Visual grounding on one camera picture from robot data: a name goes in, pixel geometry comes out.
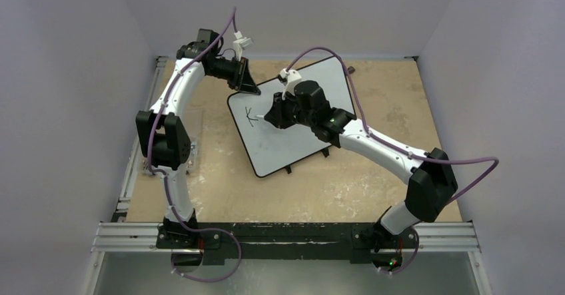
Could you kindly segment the clear box of screws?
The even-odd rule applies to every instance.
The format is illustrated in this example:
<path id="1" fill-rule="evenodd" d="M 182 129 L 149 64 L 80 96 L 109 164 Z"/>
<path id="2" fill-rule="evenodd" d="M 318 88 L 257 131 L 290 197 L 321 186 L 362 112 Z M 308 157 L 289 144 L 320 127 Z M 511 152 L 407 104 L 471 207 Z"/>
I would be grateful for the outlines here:
<path id="1" fill-rule="evenodd" d="M 187 160 L 187 165 L 185 168 L 185 174 L 187 176 L 196 173 L 199 168 L 199 144 L 198 142 L 193 141 L 191 143 L 191 152 L 189 158 Z M 149 164 L 146 158 L 141 159 L 141 165 L 139 170 L 146 176 L 155 176 L 155 173 L 149 170 Z"/>

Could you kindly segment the white whiteboard black frame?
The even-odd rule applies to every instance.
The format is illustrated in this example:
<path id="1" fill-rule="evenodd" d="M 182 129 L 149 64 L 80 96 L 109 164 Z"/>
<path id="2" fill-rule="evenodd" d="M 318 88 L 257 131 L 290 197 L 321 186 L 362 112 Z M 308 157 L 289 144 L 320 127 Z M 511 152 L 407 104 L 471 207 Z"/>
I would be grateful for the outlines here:
<path id="1" fill-rule="evenodd" d="M 259 95 L 237 92 L 227 105 L 259 178 L 337 145 L 337 132 L 355 116 L 347 67 L 335 56 L 298 69 L 285 89 L 278 78 L 258 84 Z"/>

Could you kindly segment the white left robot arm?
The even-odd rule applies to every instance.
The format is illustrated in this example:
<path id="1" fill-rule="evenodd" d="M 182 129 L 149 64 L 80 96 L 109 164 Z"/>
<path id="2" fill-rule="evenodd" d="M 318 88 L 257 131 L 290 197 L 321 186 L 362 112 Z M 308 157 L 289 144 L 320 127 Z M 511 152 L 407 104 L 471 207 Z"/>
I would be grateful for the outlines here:
<path id="1" fill-rule="evenodd" d="M 230 89 L 259 95 L 243 51 L 253 40 L 236 31 L 234 56 L 221 55 L 220 33 L 200 29 L 195 41 L 179 48 L 171 79 L 156 103 L 139 111 L 135 124 L 148 170 L 158 175 L 165 189 L 167 210 L 158 228 L 157 248 L 195 248 L 201 242 L 195 209 L 189 197 L 187 166 L 191 140 L 182 115 L 191 96 L 206 76 L 222 79 Z"/>

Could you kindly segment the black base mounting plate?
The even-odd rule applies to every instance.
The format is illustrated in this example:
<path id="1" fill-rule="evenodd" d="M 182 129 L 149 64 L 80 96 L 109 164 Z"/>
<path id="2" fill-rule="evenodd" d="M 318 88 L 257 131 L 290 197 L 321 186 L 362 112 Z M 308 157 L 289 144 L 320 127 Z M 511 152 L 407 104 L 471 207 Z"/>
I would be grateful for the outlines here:
<path id="1" fill-rule="evenodd" d="M 371 222 L 200 222 L 193 231 L 167 220 L 157 227 L 156 247 L 194 251 L 205 265 L 227 259 L 344 260 L 399 267 L 418 246 L 413 230 L 378 237 Z"/>

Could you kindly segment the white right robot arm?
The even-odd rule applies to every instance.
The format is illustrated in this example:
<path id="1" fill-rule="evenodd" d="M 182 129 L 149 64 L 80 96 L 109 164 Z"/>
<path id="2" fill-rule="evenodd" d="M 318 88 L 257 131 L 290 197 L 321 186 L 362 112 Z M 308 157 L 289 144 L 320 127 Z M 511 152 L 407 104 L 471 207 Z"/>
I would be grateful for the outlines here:
<path id="1" fill-rule="evenodd" d="M 355 152 L 384 167 L 407 185 L 405 199 L 390 207 L 373 225 L 375 240 L 390 246 L 419 222 L 434 222 L 457 191 L 448 156 L 439 148 L 423 152 L 393 148 L 392 140 L 377 141 L 353 113 L 332 107 L 315 81 L 297 84 L 291 93 L 277 92 L 263 119 L 277 129 L 308 127 L 315 137 L 336 148 Z"/>

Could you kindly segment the aluminium extrusion rail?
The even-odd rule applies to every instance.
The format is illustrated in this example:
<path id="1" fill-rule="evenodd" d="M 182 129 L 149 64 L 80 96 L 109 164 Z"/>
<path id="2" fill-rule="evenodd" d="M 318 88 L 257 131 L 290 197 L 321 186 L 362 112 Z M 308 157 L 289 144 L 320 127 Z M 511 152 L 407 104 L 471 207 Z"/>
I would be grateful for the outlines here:
<path id="1" fill-rule="evenodd" d="M 416 225 L 421 252 L 478 252 L 480 245 L 470 222 Z M 100 223 L 91 252 L 157 252 L 157 223 Z"/>

